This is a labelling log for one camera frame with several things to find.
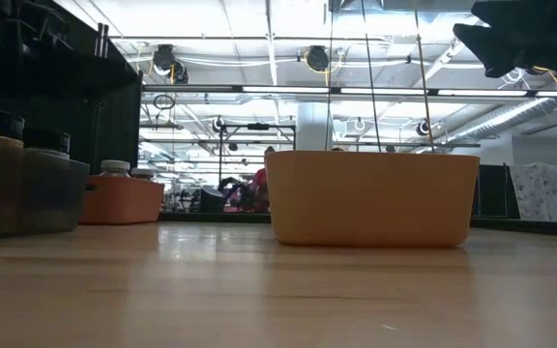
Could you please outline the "black curtain stand pole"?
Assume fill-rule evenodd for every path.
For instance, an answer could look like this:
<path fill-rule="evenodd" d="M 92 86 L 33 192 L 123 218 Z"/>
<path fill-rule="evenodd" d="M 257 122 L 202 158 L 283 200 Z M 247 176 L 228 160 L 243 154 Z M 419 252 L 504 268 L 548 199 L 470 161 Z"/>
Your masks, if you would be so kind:
<path fill-rule="evenodd" d="M 97 37 L 95 39 L 94 55 L 100 58 L 107 57 L 109 26 L 98 23 Z"/>

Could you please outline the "long ceiling light bar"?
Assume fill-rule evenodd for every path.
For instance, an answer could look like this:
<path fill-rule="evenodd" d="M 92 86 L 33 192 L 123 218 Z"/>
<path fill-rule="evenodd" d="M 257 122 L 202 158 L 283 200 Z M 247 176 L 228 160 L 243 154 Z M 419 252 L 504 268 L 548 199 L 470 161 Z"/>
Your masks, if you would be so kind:
<path fill-rule="evenodd" d="M 477 97 L 477 98 L 557 98 L 557 90 L 423 89 L 365 87 L 298 87 L 244 85 L 145 85 L 145 92 L 294 94 L 294 95 L 375 95 L 397 97 Z"/>

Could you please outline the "orange plastic bin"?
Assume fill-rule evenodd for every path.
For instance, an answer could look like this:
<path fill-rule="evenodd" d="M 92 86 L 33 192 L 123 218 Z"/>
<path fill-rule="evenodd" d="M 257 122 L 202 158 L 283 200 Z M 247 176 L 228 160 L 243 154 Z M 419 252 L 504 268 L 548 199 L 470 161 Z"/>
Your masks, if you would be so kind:
<path fill-rule="evenodd" d="M 164 185 L 128 177 L 90 176 L 79 224 L 156 222 Z"/>

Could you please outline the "black lid spice jar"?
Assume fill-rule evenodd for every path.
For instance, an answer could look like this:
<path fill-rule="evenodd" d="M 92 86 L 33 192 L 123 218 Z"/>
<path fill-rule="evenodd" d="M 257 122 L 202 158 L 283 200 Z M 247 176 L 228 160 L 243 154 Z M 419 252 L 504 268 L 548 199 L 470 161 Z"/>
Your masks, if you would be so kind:
<path fill-rule="evenodd" d="M 25 129 L 22 140 L 25 148 L 43 149 L 66 155 L 70 153 L 71 137 L 60 130 Z"/>

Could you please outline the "black background rig frame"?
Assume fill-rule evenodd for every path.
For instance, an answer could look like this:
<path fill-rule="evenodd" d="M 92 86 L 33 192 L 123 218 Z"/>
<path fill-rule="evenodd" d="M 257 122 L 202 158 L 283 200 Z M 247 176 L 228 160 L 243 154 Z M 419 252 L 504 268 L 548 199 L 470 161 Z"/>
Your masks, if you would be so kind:
<path fill-rule="evenodd" d="M 263 145 L 262 140 L 231 140 L 240 130 L 246 129 L 247 131 L 276 131 L 287 144 L 292 146 L 292 149 L 297 148 L 296 130 L 294 125 L 277 125 L 277 124 L 264 124 L 264 123 L 248 123 L 245 125 L 228 125 L 219 124 L 219 180 L 222 179 L 223 165 L 224 165 L 224 151 L 225 146 L 231 143 L 242 143 L 243 145 Z"/>

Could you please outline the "silver ventilation duct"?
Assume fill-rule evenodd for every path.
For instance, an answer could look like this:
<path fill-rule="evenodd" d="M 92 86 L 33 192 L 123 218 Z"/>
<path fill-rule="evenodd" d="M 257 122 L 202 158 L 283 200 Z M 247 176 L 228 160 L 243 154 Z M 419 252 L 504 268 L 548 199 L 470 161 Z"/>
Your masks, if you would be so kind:
<path fill-rule="evenodd" d="M 436 141 L 435 149 L 457 147 L 459 142 L 469 139 L 481 140 L 494 133 L 539 118 L 545 113 L 553 112 L 557 107 L 557 90 L 538 91 L 534 95 L 534 98 L 529 98 L 527 101 L 498 107 L 476 120 L 452 130 L 441 140 Z"/>

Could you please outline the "white patterned panel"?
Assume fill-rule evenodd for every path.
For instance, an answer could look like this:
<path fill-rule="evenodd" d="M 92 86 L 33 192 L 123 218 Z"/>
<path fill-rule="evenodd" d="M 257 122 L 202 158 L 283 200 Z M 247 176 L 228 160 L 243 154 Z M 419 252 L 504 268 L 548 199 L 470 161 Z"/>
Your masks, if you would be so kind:
<path fill-rule="evenodd" d="M 557 166 L 545 163 L 512 165 L 510 174 L 519 217 L 557 222 Z"/>

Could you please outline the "grey translucent plastic bin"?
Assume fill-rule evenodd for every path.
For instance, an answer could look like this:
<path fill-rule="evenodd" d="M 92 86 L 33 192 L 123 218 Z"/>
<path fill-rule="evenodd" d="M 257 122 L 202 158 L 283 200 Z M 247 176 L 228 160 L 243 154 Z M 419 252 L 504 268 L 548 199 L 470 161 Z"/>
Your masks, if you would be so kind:
<path fill-rule="evenodd" d="M 74 230 L 89 169 L 0 142 L 0 238 Z"/>

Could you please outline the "yellow plastic bin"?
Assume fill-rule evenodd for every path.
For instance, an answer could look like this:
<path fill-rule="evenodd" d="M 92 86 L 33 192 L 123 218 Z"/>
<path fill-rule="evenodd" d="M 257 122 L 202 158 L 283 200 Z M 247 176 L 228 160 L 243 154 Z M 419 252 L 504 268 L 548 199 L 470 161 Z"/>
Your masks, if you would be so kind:
<path fill-rule="evenodd" d="M 283 151 L 267 157 L 271 223 L 286 245 L 457 247 L 470 229 L 474 156 Z"/>

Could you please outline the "person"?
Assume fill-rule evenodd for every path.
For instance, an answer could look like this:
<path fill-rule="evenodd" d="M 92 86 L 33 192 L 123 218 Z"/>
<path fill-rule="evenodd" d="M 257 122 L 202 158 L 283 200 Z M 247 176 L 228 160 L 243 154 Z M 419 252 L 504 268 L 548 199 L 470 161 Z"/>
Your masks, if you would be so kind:
<path fill-rule="evenodd" d="M 268 156 L 274 153 L 276 150 L 274 147 L 269 146 L 264 151 L 264 164 L 261 169 L 259 169 L 249 186 L 251 192 L 253 193 L 253 211 L 255 213 L 267 213 L 270 207 L 269 202 L 269 191 L 268 191 L 268 175 L 267 175 L 267 159 Z"/>

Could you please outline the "black curtain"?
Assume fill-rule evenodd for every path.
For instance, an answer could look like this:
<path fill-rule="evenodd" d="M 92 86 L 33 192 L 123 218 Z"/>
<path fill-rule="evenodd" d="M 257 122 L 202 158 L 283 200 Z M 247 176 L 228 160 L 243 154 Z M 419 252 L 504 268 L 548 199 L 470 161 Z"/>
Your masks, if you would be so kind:
<path fill-rule="evenodd" d="M 56 9 L 73 15 L 56 0 L 43 0 Z M 97 24 L 88 27 L 94 29 Z M 102 160 L 137 161 L 141 77 L 137 86 L 116 90 L 99 100 L 32 97 L 0 98 L 0 110 L 25 119 L 28 128 L 66 132 L 71 137 L 70 156 L 90 164 L 98 173 Z"/>

